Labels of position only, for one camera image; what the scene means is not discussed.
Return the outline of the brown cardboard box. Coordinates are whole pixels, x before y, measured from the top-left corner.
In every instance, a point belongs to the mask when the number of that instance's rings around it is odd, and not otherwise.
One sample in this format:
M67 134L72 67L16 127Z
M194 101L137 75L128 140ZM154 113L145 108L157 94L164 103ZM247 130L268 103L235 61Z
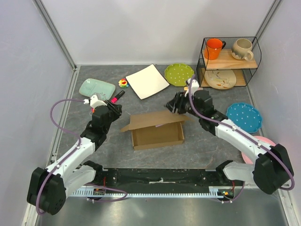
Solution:
M168 110L135 114L120 131L130 131L135 151L180 145L184 142L183 124L191 118Z

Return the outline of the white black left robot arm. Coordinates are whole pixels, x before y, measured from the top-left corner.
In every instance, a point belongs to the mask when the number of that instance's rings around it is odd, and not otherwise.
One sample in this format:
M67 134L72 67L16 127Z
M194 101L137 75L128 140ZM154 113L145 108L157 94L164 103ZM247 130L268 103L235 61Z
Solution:
M103 181L101 171L80 164L104 143L111 124L122 115L122 106L95 96L81 102L94 112L77 142L61 158L44 169L37 167L31 175L27 202L39 215L55 215L74 191L87 183L99 185Z

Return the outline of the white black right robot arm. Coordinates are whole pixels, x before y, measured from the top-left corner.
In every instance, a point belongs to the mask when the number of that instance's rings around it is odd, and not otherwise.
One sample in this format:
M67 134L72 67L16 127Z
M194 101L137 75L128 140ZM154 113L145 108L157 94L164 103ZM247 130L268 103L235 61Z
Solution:
M208 91L194 94L176 93L165 104L172 113L189 113L198 118L201 127L244 153L251 164L225 161L217 167L216 182L227 185L232 180L254 183L266 194L278 189L290 191L295 187L294 172L287 150L281 144L269 145L238 127L226 115L216 110Z

